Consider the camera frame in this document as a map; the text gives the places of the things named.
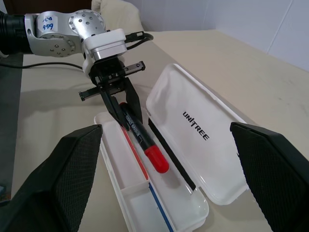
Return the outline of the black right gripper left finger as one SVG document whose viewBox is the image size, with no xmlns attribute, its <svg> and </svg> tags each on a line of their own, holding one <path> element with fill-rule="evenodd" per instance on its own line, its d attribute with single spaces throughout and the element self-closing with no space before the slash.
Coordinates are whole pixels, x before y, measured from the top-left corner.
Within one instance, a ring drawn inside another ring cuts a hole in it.
<svg viewBox="0 0 309 232">
<path fill-rule="evenodd" d="M 61 138 L 0 208 L 0 232 L 78 232 L 91 193 L 102 126 Z"/>
</svg>

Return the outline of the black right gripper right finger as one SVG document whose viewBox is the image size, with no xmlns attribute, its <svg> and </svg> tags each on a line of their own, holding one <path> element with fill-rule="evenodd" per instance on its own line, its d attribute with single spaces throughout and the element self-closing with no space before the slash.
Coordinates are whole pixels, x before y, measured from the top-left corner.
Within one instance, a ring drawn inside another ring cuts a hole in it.
<svg viewBox="0 0 309 232">
<path fill-rule="evenodd" d="M 309 232 L 309 161 L 281 134 L 232 122 L 243 173 L 273 232 Z"/>
</svg>

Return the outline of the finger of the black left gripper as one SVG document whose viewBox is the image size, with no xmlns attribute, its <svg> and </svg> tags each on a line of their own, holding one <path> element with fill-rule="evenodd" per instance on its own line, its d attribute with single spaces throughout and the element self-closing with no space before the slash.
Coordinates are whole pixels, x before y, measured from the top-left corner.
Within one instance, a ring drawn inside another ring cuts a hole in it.
<svg viewBox="0 0 309 232">
<path fill-rule="evenodd" d="M 135 117 L 142 121 L 142 112 L 140 107 L 140 99 L 135 91 L 131 81 L 128 78 L 124 79 L 124 86 L 125 86 L 125 92 L 126 92 L 126 102 L 129 105 L 132 113 L 135 115 Z"/>
<path fill-rule="evenodd" d="M 120 126 L 126 128 L 126 119 L 116 97 L 111 96 L 107 91 L 102 89 L 100 90 L 100 94 L 110 115 Z"/>
</svg>

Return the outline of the red capped black marker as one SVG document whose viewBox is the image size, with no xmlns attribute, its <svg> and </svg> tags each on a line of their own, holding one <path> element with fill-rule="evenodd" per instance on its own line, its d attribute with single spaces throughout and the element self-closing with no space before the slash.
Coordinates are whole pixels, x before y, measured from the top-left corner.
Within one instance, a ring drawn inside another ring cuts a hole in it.
<svg viewBox="0 0 309 232">
<path fill-rule="evenodd" d="M 133 114 L 133 111 L 126 102 L 122 102 L 120 108 L 124 113 L 130 131 L 155 170 L 161 174 L 166 173 L 169 170 L 169 163 L 150 137 L 142 122 Z"/>
</svg>

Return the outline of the white plastic pencil case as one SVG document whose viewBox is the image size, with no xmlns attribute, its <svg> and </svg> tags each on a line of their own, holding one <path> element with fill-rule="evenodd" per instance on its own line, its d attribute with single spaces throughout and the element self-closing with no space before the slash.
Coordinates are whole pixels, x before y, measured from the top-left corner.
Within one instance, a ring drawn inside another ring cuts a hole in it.
<svg viewBox="0 0 309 232">
<path fill-rule="evenodd" d="M 248 186 L 232 122 L 242 118 L 177 64 L 162 71 L 142 109 L 144 126 L 169 164 L 161 174 L 131 131 L 106 112 L 100 150 L 129 232 L 190 232 L 209 202 L 231 204 Z"/>
</svg>

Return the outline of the cream cushion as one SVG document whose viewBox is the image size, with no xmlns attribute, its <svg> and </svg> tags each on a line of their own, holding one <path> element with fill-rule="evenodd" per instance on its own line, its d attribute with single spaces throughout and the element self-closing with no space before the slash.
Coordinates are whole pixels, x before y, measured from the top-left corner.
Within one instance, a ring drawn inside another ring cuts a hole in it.
<svg viewBox="0 0 309 232">
<path fill-rule="evenodd" d="M 91 10 L 100 13 L 107 30 L 123 29 L 125 34 L 144 31 L 140 12 L 123 0 L 92 0 Z"/>
</svg>

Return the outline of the white handwritten label sticker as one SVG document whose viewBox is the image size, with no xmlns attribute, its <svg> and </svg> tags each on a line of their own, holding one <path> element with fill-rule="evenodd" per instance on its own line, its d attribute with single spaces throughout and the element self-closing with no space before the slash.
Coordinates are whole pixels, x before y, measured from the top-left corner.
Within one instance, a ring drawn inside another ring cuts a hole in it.
<svg viewBox="0 0 309 232">
<path fill-rule="evenodd" d="M 39 15 L 37 26 L 40 32 L 58 32 L 58 17 L 56 15 Z"/>
</svg>

